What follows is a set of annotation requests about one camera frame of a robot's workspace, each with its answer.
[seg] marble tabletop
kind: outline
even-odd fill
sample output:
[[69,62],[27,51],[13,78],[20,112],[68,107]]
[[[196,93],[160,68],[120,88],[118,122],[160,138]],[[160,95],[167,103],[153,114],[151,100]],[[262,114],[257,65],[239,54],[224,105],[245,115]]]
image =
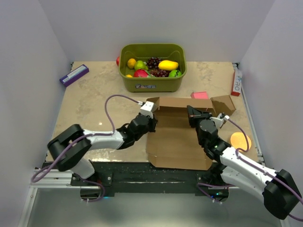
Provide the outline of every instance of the marble tabletop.
[[[188,97],[194,91],[206,91],[209,97],[229,95],[231,91],[233,67],[230,62],[187,62],[187,73],[181,87],[176,92],[168,93],[130,93],[126,90],[113,61],[75,61],[72,70],[85,64],[89,73],[66,88],[59,111],[53,137],[63,132],[72,124],[80,124],[91,131],[110,131],[111,126],[104,112],[106,98],[113,94],[122,94],[145,101],[149,97],[173,96]],[[250,136],[252,146],[245,155],[258,161],[257,149],[253,141],[248,115],[242,96],[232,96],[236,111],[231,116]],[[108,102],[108,111],[115,126],[120,127],[130,122],[139,111],[139,106],[122,98],[115,97]],[[219,130],[219,136],[228,141],[230,136],[239,131],[230,123]],[[92,161],[147,162],[147,136],[143,136],[132,147],[124,150],[100,149],[89,151],[84,157]],[[52,161],[48,153],[46,161]]]

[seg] green plastic basket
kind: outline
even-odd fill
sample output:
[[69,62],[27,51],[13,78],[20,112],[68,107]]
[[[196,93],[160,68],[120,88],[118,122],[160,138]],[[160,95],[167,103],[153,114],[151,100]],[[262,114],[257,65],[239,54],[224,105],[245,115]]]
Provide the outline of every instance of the green plastic basket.
[[[178,78],[128,78],[125,76],[127,74],[134,75],[134,69],[127,66],[127,61],[130,58],[147,62],[151,57],[178,62],[178,69],[182,75]],[[121,50],[119,73],[123,78],[126,89],[130,92],[177,91],[186,70],[184,50],[176,44],[130,44]]]

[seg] basket label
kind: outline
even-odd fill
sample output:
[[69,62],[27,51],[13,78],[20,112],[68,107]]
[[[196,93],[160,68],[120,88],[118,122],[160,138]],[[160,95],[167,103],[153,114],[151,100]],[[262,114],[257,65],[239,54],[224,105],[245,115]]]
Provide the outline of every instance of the basket label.
[[135,88],[156,88],[156,85],[141,85],[141,84],[136,84]]

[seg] yellow round object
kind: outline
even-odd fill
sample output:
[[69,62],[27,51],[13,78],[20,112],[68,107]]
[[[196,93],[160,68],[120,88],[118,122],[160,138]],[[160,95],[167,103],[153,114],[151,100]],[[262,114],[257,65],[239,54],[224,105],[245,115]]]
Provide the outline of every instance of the yellow round object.
[[128,60],[127,62],[127,66],[130,68],[130,69],[133,69],[134,68],[134,65],[136,64],[136,60],[131,58],[130,60]]
[[[249,144],[249,149],[250,149],[251,140],[250,140],[249,136],[247,136],[247,139],[248,139],[248,144]],[[242,132],[235,132],[230,138],[230,143],[234,148],[242,148],[243,150],[247,149],[247,143],[245,140],[245,136]]]

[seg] open cardboard box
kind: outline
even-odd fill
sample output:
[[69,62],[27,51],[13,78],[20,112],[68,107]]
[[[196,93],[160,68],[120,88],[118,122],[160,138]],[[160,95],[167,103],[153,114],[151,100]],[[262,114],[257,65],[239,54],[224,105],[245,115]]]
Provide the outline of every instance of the open cardboard box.
[[155,133],[147,136],[146,152],[148,160],[155,167],[207,170],[212,164],[198,144],[196,130],[188,123],[187,105],[213,116],[219,113],[232,115],[236,110],[230,96],[211,99],[154,97],[158,109],[154,112],[158,119]]

